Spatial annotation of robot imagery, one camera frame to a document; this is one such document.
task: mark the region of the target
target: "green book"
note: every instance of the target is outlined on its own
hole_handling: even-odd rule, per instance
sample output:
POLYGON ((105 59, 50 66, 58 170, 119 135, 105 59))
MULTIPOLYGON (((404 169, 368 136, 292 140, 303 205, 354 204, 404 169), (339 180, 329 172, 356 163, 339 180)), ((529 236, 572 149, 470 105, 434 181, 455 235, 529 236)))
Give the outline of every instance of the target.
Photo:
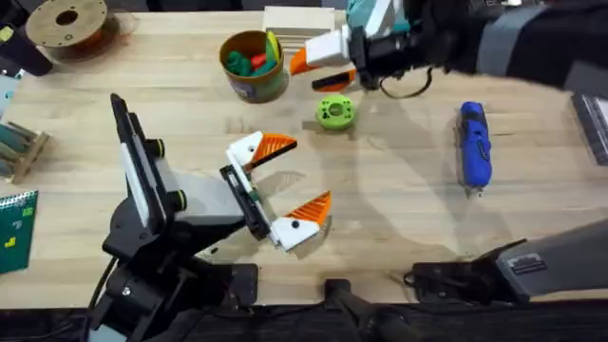
POLYGON ((0 274, 28 267, 37 201, 38 191, 0 199, 0 274))

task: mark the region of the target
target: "green spool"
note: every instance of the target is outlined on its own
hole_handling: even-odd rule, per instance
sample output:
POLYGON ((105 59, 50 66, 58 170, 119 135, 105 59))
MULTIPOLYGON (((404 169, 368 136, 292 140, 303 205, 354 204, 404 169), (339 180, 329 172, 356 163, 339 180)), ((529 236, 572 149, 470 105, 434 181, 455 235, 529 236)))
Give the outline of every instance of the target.
POLYGON ((316 121, 325 129, 340 130, 350 127, 356 117, 354 104, 344 95, 330 95, 319 103, 316 121))

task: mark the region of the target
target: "filament spool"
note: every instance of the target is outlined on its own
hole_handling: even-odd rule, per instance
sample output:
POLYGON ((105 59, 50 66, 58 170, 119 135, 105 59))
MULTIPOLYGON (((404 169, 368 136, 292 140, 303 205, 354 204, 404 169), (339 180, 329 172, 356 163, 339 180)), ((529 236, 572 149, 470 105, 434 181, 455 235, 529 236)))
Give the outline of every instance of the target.
POLYGON ((120 22, 103 0, 47 0, 26 24, 28 38, 63 62, 104 53, 120 30, 120 22))

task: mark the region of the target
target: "wooden tabletop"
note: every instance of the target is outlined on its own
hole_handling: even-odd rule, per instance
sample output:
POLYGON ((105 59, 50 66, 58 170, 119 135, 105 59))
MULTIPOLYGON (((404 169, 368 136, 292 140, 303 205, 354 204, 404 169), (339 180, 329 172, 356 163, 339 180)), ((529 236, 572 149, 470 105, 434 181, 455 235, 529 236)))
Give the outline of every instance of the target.
MULTIPOLYGON (((268 104, 246 104, 229 86, 219 47, 232 33, 261 29, 261 12, 134 15, 119 47, 25 77, 9 106, 5 120, 52 138, 23 184, 0 184, 2 196, 40 190, 29 268, 0 275, 0 308, 90 299, 109 260, 101 245, 110 216, 125 197, 110 92, 139 114, 146 135, 164 139, 183 172, 219 177, 228 144, 257 130, 297 138, 298 148, 259 167, 254 181, 278 214, 332 190, 331 225, 294 254, 242 229, 214 255, 260 267, 259 303, 318 301, 328 277, 350 279, 368 300, 412 300, 399 277, 414 262, 471 258, 608 217, 608 170, 589 154, 566 93, 436 71, 416 99, 348 94, 359 121, 330 134, 314 122, 322 95, 310 81, 333 70, 291 78, 268 104), (481 199, 467 199, 458 183, 453 128, 464 101, 484 104, 491 133, 494 175, 481 199)), ((389 86, 406 92, 423 81, 416 71, 389 86)))

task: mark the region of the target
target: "wire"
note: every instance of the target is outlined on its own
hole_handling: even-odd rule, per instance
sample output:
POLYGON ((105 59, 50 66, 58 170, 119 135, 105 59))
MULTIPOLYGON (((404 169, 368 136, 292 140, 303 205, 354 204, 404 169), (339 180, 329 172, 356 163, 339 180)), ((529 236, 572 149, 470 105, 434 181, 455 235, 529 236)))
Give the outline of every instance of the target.
POLYGON ((194 324, 190 326, 190 328, 188 328, 186 330, 186 332, 180 337, 180 341, 179 342, 183 342, 185 341, 186 337, 188 337, 190 335, 190 333, 192 333, 192 331, 199 325, 199 323, 201 322, 201 320, 207 315, 209 314, 209 311, 201 311, 199 318, 197 318, 194 321, 194 324))
POLYGON ((308 305, 305 307, 300 307, 300 308, 296 308, 293 310, 287 310, 287 311, 282 311, 282 312, 278 312, 278 313, 265 313, 265 312, 256 313, 256 312, 251 311, 250 313, 247 313, 247 314, 234 314, 234 315, 220 314, 220 313, 215 313, 215 312, 209 312, 209 314, 214 317, 221 318, 221 319, 227 319, 227 320, 242 320, 242 319, 252 319, 252 318, 260 319, 260 320, 269 320, 269 319, 277 319, 277 318, 292 315, 292 314, 305 313, 308 311, 318 309, 318 308, 322 307, 323 305, 325 305, 324 301, 313 304, 313 305, 308 305))
POLYGON ((14 337, 2 337, 0 338, 0 341, 2 342, 21 342, 21 341, 33 341, 33 340, 44 340, 53 336, 56 336, 60 333, 63 333, 65 331, 68 331, 69 329, 73 328, 74 325, 73 324, 68 324, 66 326, 64 326, 63 328, 59 328, 56 329, 55 331, 49 332, 49 333, 45 333, 42 335, 37 335, 37 336, 23 336, 23 337, 19 337, 19 336, 14 336, 14 337))
POLYGON ((89 314, 93 310, 93 308, 95 308, 95 304, 97 304, 97 299, 99 298, 99 294, 101 293, 102 288, 103 288, 105 282, 107 281, 107 278, 110 276, 110 272, 112 272, 112 269, 114 269, 114 265, 116 265, 116 261, 117 261, 117 258, 114 256, 110 260, 110 262, 107 263, 107 266, 105 267, 105 270, 102 273, 102 276, 99 278, 99 281, 97 282, 97 286, 95 286, 95 290, 93 291, 93 296, 91 297, 91 300, 88 302, 88 308, 87 308, 86 314, 85 314, 85 323, 83 324, 83 330, 80 335, 80 342, 88 341, 88 331, 89 331, 90 325, 91 325, 91 317, 89 316, 89 314))
POLYGON ((384 88, 384 82, 388 79, 388 77, 383 78, 382 80, 380 80, 380 90, 382 90, 382 92, 387 95, 388 97, 394 99, 394 100, 403 100, 403 99, 409 99, 412 97, 416 97, 422 93, 424 93, 425 91, 428 90, 428 88, 430 87, 430 84, 433 83, 433 75, 432 75, 432 71, 433 71, 433 67, 430 66, 427 69, 427 82, 425 83, 425 85, 423 85, 420 89, 410 93, 410 94, 406 94, 406 95, 393 95, 390 92, 388 92, 385 88, 384 88))

